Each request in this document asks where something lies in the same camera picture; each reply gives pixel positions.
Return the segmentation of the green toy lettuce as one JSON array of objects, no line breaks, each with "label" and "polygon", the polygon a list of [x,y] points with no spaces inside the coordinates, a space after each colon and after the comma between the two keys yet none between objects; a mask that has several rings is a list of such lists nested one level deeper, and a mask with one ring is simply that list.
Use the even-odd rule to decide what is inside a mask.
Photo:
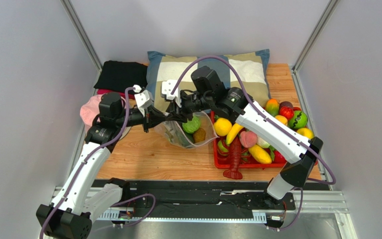
[{"label": "green toy lettuce", "polygon": [[166,131],[169,142],[182,148],[194,147],[193,136],[184,132],[182,129],[172,129]]}]

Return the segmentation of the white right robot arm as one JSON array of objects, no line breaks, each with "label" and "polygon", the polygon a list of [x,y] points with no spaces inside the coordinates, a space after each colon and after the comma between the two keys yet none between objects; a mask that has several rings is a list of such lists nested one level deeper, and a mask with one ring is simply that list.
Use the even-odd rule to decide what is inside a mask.
[{"label": "white right robot arm", "polygon": [[191,79],[196,92],[189,96],[180,92],[179,80],[162,83],[161,93],[170,102],[170,112],[185,117],[211,110],[254,132],[280,151],[287,163],[265,190],[270,198],[281,200],[291,189],[305,185],[315,163],[320,161],[321,139],[309,139],[283,125],[263,110],[243,87],[226,88],[217,73],[206,66],[195,70]]}]

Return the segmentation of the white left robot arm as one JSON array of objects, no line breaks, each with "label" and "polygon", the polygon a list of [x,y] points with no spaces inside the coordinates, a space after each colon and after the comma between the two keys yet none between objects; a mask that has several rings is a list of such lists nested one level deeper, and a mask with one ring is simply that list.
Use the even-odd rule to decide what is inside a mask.
[{"label": "white left robot arm", "polygon": [[94,222],[111,206],[130,202],[126,197],[127,181],[110,179],[90,199],[89,190],[102,165],[130,126],[145,130],[169,119],[153,105],[152,95],[144,90],[135,95],[137,106],[130,107],[129,97],[109,92],[101,96],[99,113],[86,135],[81,156],[62,190],[49,205],[40,205],[36,216],[41,225],[39,237],[86,239]]}]

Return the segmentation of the clear zip top bag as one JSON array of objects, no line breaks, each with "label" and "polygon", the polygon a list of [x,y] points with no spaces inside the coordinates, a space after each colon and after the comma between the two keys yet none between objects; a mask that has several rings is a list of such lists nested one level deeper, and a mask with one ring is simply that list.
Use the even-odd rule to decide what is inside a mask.
[{"label": "clear zip top bag", "polygon": [[187,123],[163,122],[155,127],[155,132],[170,144],[186,149],[203,146],[218,138],[209,115],[204,112],[194,113],[193,119]]}]

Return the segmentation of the green toy custard apple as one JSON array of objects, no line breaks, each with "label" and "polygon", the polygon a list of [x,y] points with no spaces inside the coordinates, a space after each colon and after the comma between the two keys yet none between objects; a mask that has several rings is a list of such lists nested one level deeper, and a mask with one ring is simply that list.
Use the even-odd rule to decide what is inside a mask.
[{"label": "green toy custard apple", "polygon": [[198,117],[193,116],[192,120],[188,120],[186,123],[182,123],[182,129],[184,132],[193,134],[201,126],[201,121]]}]

